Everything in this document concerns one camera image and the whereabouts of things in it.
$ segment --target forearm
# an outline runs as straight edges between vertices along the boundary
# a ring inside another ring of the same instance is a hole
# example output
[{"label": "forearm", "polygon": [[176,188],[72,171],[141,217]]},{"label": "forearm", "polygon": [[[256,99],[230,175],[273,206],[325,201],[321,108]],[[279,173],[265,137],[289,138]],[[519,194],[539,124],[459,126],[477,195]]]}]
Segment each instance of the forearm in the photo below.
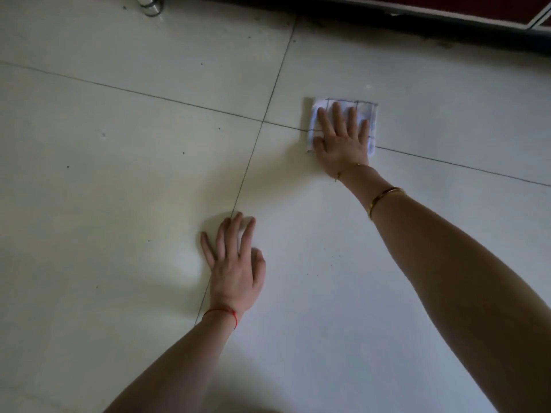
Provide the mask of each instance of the forearm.
[{"label": "forearm", "polygon": [[208,313],[134,380],[105,413],[196,411],[234,327],[230,313]]},{"label": "forearm", "polygon": [[[343,183],[364,208],[390,187],[355,168]],[[478,242],[401,193],[372,220],[434,324],[501,411],[535,411],[551,385],[551,312],[520,277]]]}]

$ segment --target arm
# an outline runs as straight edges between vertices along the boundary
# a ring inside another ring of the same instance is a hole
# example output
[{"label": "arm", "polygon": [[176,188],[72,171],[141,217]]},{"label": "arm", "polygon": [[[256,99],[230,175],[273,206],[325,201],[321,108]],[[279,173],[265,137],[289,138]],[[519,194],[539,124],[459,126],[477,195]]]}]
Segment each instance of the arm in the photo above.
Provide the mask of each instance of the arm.
[{"label": "arm", "polygon": [[[368,210],[392,186],[368,166],[368,125],[358,130],[354,110],[347,125],[338,105],[333,109],[334,128],[319,111],[325,139],[316,140],[316,155]],[[496,409],[550,410],[551,310],[541,298],[490,251],[405,194],[385,195],[371,217],[432,322]]]},{"label": "arm", "polygon": [[105,413],[188,413],[198,409],[218,358],[235,328],[236,319],[230,311],[235,311],[241,320],[264,282],[262,253],[256,251],[251,259],[254,219],[243,233],[238,252],[241,221],[242,215],[238,213],[232,221],[222,222],[216,252],[211,249],[207,234],[201,234],[201,247],[212,272],[210,308],[223,310],[207,312],[189,333],[136,378]]}]

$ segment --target finger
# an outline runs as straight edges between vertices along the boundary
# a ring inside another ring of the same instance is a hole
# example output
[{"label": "finger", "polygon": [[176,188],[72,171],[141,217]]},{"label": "finger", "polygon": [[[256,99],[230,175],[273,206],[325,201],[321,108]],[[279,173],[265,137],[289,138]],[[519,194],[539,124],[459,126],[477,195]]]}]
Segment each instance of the finger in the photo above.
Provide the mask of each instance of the finger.
[{"label": "finger", "polygon": [[344,124],[341,105],[336,101],[333,103],[333,122],[337,136],[347,136],[346,124]]},{"label": "finger", "polygon": [[316,156],[318,159],[320,159],[326,152],[325,142],[323,141],[323,138],[321,136],[316,136],[313,139],[313,149],[316,152]]},{"label": "finger", "polygon": [[216,235],[216,253],[218,259],[224,259],[226,257],[225,235],[229,223],[230,218],[226,217],[224,221],[220,223],[220,227],[218,228],[218,233]]},{"label": "finger", "polygon": [[205,255],[205,259],[207,260],[209,268],[213,269],[216,259],[214,257],[214,252],[210,247],[210,243],[208,242],[208,236],[205,232],[201,232],[201,248],[203,249],[203,253]]},{"label": "finger", "polygon": [[369,138],[369,120],[363,120],[358,133],[358,140],[362,145],[368,144]]},{"label": "finger", "polygon": [[224,235],[227,256],[238,256],[239,226],[241,225],[242,218],[242,213],[238,212],[231,221],[230,226]]},{"label": "finger", "polygon": [[255,262],[252,268],[252,287],[260,292],[266,277],[266,261],[261,250],[256,250]]},{"label": "finger", "polygon": [[358,138],[358,113],[355,107],[348,109],[348,136],[352,139]]},{"label": "finger", "polygon": [[317,121],[320,122],[321,130],[326,138],[336,136],[335,129],[333,129],[329,116],[327,116],[327,110],[323,107],[317,109]]},{"label": "finger", "polygon": [[255,231],[256,219],[253,217],[241,237],[241,246],[239,256],[241,258],[251,259],[252,234]]}]

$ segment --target bracelet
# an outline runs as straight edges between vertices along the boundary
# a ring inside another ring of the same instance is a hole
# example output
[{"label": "bracelet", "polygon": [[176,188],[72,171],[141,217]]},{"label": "bracelet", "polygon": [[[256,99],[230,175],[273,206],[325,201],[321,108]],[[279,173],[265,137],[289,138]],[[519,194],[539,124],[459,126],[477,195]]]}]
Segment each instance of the bracelet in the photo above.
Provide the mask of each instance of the bracelet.
[{"label": "bracelet", "polygon": [[389,188],[388,190],[383,191],[378,196],[376,196],[373,199],[373,201],[371,202],[371,204],[369,205],[368,216],[369,216],[370,220],[373,220],[371,218],[371,212],[373,212],[373,207],[375,207],[375,204],[377,204],[385,195],[393,193],[393,192],[405,193],[405,191],[400,187],[392,187],[392,188]]},{"label": "bracelet", "polygon": [[209,309],[205,312],[207,314],[208,312],[228,312],[231,313],[235,319],[235,328],[238,326],[238,314],[235,312],[235,310],[232,310],[230,308],[220,307],[220,308],[213,308]]},{"label": "bracelet", "polygon": [[355,168],[355,167],[367,167],[369,168],[369,165],[366,165],[364,163],[355,163],[355,164],[352,164],[352,166],[349,166],[348,168],[342,170],[341,172],[337,172],[337,178],[335,178],[335,182],[337,182],[337,180],[339,178],[341,178],[341,175],[343,174],[343,172],[345,171],[348,171],[348,170],[351,170],[352,168]]}]

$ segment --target metal pole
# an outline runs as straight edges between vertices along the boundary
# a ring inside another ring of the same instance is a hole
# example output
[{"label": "metal pole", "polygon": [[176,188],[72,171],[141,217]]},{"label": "metal pole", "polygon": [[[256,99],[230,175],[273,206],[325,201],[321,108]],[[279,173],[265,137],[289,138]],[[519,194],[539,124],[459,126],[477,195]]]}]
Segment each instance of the metal pole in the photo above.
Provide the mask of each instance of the metal pole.
[{"label": "metal pole", "polygon": [[161,14],[162,0],[137,0],[143,13],[149,17]]}]

